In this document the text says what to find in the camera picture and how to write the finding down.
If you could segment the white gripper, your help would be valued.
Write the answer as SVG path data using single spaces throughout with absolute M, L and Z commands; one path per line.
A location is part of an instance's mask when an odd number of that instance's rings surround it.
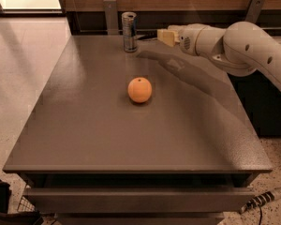
M 158 29 L 157 39 L 170 47 L 174 47 L 180 42 L 180 49 L 183 53 L 192 56 L 205 56 L 205 53 L 199 50 L 198 39 L 206 28 L 208 25 L 200 23 L 172 24 L 168 26 L 168 29 Z

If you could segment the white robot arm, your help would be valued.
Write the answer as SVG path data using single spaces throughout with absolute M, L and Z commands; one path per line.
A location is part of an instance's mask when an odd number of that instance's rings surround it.
M 233 76 L 258 70 L 281 92 L 281 44 L 251 22 L 236 22 L 226 29 L 201 23 L 171 25 L 159 29 L 157 39 L 204 57 Z

